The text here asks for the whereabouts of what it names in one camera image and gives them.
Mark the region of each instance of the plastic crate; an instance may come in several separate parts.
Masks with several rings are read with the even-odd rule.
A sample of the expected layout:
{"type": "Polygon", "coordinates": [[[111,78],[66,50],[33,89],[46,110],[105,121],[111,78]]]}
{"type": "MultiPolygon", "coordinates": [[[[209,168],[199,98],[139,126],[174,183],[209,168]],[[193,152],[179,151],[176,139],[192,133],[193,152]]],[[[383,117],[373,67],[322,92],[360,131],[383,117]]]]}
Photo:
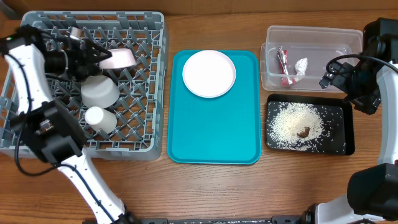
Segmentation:
{"type": "MultiPolygon", "coordinates": [[[[88,137],[86,147],[92,157],[114,160],[155,160],[162,151],[164,119],[163,94],[167,68],[169,34],[159,12],[58,12],[31,11],[24,15],[22,26],[29,24],[50,32],[54,37],[67,34],[71,27],[84,31],[84,38],[107,49],[129,48],[138,64],[128,69],[103,70],[118,82],[120,97],[113,106],[118,119],[108,135],[93,131],[84,120],[88,109],[81,102],[80,84],[48,80],[53,97],[62,102],[78,120],[88,137]]],[[[47,42],[49,50],[62,43],[47,42]]],[[[17,135],[10,128],[16,114],[18,97],[11,71],[1,93],[0,109],[4,122],[0,128],[0,152],[14,156],[17,135]]],[[[27,146],[21,157],[35,158],[27,146]]]]}

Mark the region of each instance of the white plate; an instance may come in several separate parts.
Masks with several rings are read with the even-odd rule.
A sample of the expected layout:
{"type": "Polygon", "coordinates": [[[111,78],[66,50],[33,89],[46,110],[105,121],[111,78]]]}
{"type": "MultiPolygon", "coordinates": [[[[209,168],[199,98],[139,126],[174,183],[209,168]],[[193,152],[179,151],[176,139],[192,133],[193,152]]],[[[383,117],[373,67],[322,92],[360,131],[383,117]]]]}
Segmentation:
{"type": "Polygon", "coordinates": [[[214,98],[232,88],[236,70],[227,55],[216,50],[202,50],[185,62],[182,78],[193,94],[214,98]]]}

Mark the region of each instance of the black baking tray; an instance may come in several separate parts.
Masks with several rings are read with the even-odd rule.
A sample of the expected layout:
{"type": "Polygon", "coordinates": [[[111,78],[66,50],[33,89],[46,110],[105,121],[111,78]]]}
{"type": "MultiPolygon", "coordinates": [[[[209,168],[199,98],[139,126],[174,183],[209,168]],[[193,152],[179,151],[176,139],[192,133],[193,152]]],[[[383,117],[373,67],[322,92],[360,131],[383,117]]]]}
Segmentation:
{"type": "Polygon", "coordinates": [[[279,149],[276,142],[269,136],[271,130],[271,122],[279,113],[279,104],[281,102],[289,103],[308,103],[312,104],[318,112],[322,113],[328,110],[331,113],[325,113],[321,116],[325,131],[330,131],[329,137],[321,137],[322,144],[317,144],[317,149],[307,149],[304,152],[315,152],[322,154],[352,155],[355,152],[354,141],[354,123],[353,108],[351,103],[344,103],[341,99],[323,98],[312,96],[297,96],[284,94],[271,94],[268,96],[266,104],[266,145],[270,149],[279,149]]]}

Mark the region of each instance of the tray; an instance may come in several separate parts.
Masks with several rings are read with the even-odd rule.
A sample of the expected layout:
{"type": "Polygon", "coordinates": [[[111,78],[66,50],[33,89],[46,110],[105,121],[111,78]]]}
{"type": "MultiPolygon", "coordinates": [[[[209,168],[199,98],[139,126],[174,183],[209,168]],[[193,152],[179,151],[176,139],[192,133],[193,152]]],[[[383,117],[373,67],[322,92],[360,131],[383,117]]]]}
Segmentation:
{"type": "Polygon", "coordinates": [[[305,152],[324,154],[352,155],[355,152],[353,109],[351,103],[344,103],[341,99],[271,94],[268,97],[266,111],[266,143],[270,149],[279,149],[276,142],[269,136],[271,122],[279,113],[279,105],[283,102],[313,104],[321,116],[325,125],[325,132],[329,131],[329,137],[321,137],[321,144],[316,144],[317,149],[308,149],[305,152]]]}
{"type": "Polygon", "coordinates": [[[236,80],[229,92],[209,99],[191,93],[182,78],[185,62],[198,51],[183,50],[173,60],[167,153],[181,163],[253,164],[261,156],[257,58],[220,50],[233,61],[236,80]]]}
{"type": "MultiPolygon", "coordinates": [[[[103,70],[118,83],[121,95],[113,107],[118,119],[116,129],[107,134],[93,131],[84,120],[88,109],[81,102],[80,84],[49,80],[56,100],[62,102],[86,131],[87,151],[103,159],[155,160],[162,151],[164,77],[167,68],[169,35],[163,14],[159,12],[61,12],[31,11],[21,25],[29,24],[50,32],[54,37],[70,32],[72,26],[84,31],[90,39],[107,49],[129,48],[138,64],[124,70],[103,70]]],[[[62,43],[47,43],[50,49],[61,49],[62,43]]],[[[16,134],[9,120],[18,107],[12,74],[2,89],[0,109],[0,152],[14,156],[16,134]]],[[[20,157],[35,158],[27,146],[21,146],[20,157]]]]}

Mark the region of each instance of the blue tray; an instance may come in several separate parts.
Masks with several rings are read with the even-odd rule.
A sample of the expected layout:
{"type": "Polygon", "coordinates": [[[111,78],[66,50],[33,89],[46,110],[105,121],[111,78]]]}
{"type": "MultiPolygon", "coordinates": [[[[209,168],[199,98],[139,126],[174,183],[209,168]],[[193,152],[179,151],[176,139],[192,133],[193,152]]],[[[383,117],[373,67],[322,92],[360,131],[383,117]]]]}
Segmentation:
{"type": "Polygon", "coordinates": [[[245,50],[220,50],[233,61],[236,80],[229,92],[209,99],[191,93],[182,79],[185,62],[197,52],[183,50],[173,60],[167,153],[181,163],[257,162],[261,156],[257,57],[245,50]]]}

